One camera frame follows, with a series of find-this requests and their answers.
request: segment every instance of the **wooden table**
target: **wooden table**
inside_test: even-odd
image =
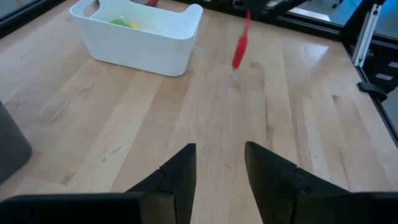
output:
[[[398,189],[398,150],[339,42],[253,22],[233,80],[244,20],[205,10],[186,74],[170,78],[92,59],[74,2],[0,40],[0,99],[34,148],[1,198],[122,192],[188,142],[198,158],[192,223],[261,222],[245,141],[351,191]]]

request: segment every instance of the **gray object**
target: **gray object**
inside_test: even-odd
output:
[[[352,61],[355,66],[363,67],[369,46],[371,45],[374,28],[376,28],[377,20],[379,19],[380,11],[381,5],[373,4],[372,9],[366,14],[353,53]]]
[[[32,147],[0,101],[0,183],[21,168]]]
[[[343,0],[309,0],[298,8],[330,16],[338,11],[342,3]]]

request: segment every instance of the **green object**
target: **green object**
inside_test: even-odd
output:
[[[132,28],[129,24],[123,22],[123,21],[120,20],[120,19],[113,20],[113,21],[111,21],[110,23],[115,24],[115,25],[119,25],[119,26],[124,26],[124,27],[128,27],[128,28]]]

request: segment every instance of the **bin handle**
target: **bin handle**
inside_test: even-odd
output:
[[[83,13],[85,9],[94,1],[95,0],[81,0],[70,8],[70,13],[74,16],[84,17]],[[97,1],[99,1],[99,8],[101,8],[101,3],[104,3],[104,0]]]

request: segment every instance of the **red object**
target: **red object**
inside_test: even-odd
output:
[[[243,34],[240,36],[238,40],[238,44],[236,46],[235,55],[232,59],[232,69],[237,70],[242,62],[242,58],[244,52],[246,51],[246,46],[248,45],[248,30],[250,25],[250,10],[248,10],[246,14],[246,22],[244,23]]]
[[[150,0],[149,2],[145,3],[146,6],[156,7],[158,0]]]

